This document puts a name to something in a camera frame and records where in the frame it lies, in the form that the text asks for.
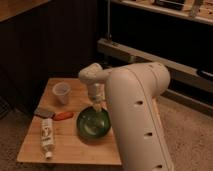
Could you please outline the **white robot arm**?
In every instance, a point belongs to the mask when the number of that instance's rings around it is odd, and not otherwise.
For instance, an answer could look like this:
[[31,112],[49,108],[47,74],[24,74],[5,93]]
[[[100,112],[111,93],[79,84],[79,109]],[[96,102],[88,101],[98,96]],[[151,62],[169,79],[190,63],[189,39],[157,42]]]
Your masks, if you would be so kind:
[[106,103],[123,171],[175,171],[153,104],[170,83],[163,64],[104,69],[93,63],[78,78],[87,86],[91,102]]

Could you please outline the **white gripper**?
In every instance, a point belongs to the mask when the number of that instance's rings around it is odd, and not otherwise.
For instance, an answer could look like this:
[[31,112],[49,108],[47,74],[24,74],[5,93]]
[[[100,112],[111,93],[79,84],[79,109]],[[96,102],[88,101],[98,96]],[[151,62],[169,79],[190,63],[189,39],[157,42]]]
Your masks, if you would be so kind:
[[88,97],[94,103],[93,108],[96,112],[102,111],[101,102],[105,100],[104,90],[101,84],[95,83],[87,86]]

